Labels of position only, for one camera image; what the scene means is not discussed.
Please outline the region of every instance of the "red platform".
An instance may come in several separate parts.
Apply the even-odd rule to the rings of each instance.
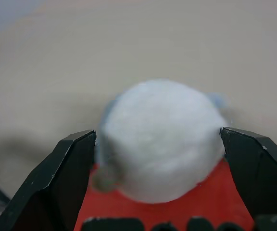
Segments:
[[[100,194],[89,187],[75,231],[80,231],[83,221],[90,217],[139,218],[147,231],[158,223],[170,221],[179,231],[185,231],[192,216],[203,216],[214,227],[233,222],[246,231],[252,229],[253,220],[236,190],[227,162],[221,161],[200,186],[164,204],[136,203],[118,192]]]

